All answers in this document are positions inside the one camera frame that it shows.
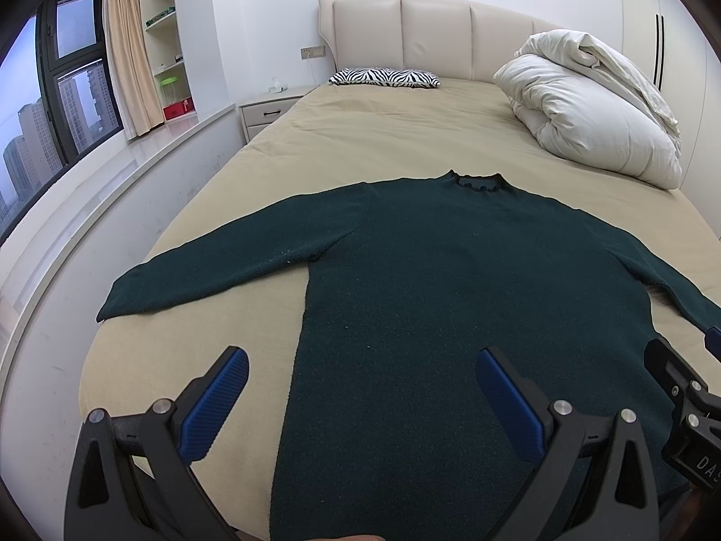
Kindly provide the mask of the dark green knit sweater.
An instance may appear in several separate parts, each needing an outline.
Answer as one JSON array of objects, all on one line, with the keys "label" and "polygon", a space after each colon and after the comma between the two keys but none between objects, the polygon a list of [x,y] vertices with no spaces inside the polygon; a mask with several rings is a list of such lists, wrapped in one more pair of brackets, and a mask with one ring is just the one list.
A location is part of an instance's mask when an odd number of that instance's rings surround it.
[{"label": "dark green knit sweater", "polygon": [[650,288],[720,310],[631,234],[502,177],[357,183],[268,206],[138,265],[99,319],[177,310],[306,264],[271,493],[275,540],[479,540],[527,477],[475,379],[485,347],[585,413],[668,401],[645,371]]}]

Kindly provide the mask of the white folded duvet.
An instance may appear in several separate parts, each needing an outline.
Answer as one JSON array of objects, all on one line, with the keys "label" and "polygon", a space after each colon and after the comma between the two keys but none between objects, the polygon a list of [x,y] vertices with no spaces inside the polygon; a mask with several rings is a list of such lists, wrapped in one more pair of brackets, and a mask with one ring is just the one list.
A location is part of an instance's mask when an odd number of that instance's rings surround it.
[{"label": "white folded duvet", "polygon": [[638,66],[587,32],[530,36],[494,74],[544,150],[660,189],[682,182],[676,116]]}]

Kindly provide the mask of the white bedside table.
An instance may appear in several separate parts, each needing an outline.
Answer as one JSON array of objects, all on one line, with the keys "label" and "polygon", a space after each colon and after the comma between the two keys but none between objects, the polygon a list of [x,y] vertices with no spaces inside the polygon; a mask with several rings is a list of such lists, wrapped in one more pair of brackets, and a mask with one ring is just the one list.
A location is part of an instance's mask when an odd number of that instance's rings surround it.
[{"label": "white bedside table", "polygon": [[314,91],[315,86],[288,88],[278,93],[266,93],[256,99],[236,104],[240,114],[244,141],[249,143],[263,129],[285,115],[299,99]]}]

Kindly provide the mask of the red box on shelf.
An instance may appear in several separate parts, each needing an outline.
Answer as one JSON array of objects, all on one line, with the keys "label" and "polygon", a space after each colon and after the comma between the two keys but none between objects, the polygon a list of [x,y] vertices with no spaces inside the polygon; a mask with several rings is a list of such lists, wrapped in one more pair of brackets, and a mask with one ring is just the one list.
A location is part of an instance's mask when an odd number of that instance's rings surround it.
[{"label": "red box on shelf", "polygon": [[187,98],[175,101],[163,107],[163,112],[166,121],[178,119],[181,116],[192,114],[194,111],[193,99],[190,96]]}]

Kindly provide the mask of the beige curtain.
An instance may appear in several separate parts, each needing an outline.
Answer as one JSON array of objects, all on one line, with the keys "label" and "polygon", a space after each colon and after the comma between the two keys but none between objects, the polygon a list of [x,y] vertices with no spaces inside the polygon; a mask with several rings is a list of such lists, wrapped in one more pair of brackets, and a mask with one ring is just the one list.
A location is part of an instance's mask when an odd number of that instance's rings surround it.
[{"label": "beige curtain", "polygon": [[127,139],[164,123],[141,26],[139,0],[101,0],[109,70]]}]

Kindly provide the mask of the black framed window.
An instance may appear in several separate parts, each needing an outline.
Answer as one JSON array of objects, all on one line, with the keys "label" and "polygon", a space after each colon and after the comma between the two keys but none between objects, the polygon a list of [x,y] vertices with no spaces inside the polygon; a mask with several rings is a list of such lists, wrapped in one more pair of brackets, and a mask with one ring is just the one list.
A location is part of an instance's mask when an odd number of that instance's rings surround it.
[{"label": "black framed window", "polygon": [[122,129],[103,0],[44,0],[1,62],[1,238]]}]

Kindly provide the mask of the zebra print pillow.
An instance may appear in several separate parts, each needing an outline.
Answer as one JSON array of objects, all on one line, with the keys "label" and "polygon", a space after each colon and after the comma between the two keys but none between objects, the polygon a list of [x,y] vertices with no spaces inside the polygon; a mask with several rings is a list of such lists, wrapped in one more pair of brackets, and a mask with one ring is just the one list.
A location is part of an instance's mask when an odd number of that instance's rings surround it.
[{"label": "zebra print pillow", "polygon": [[436,89],[441,82],[436,74],[423,70],[390,67],[346,67],[329,78],[334,86],[378,86],[388,88]]}]

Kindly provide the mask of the cream padded headboard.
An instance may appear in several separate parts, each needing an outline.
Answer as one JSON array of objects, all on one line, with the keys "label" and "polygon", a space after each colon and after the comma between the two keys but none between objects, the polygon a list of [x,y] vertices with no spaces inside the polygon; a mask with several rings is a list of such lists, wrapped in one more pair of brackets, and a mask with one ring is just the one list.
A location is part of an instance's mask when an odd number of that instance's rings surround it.
[{"label": "cream padded headboard", "polygon": [[556,26],[468,0],[319,0],[318,29],[337,70],[388,67],[493,82],[533,34]]}]

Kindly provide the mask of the white wall shelf unit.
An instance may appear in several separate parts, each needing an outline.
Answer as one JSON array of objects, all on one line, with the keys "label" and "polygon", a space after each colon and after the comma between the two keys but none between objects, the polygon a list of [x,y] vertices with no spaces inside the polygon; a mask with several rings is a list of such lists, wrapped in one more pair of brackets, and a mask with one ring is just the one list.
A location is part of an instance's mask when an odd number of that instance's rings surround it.
[{"label": "white wall shelf unit", "polygon": [[139,0],[151,75],[161,108],[192,98],[181,49],[175,0]]}]

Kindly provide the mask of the wall switch panel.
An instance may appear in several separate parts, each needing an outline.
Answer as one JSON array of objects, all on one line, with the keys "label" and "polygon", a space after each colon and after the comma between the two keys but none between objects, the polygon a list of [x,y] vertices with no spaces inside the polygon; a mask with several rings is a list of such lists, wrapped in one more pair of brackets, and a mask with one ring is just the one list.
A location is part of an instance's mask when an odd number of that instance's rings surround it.
[{"label": "wall switch panel", "polygon": [[324,45],[305,46],[301,49],[302,60],[321,59],[326,54]]}]

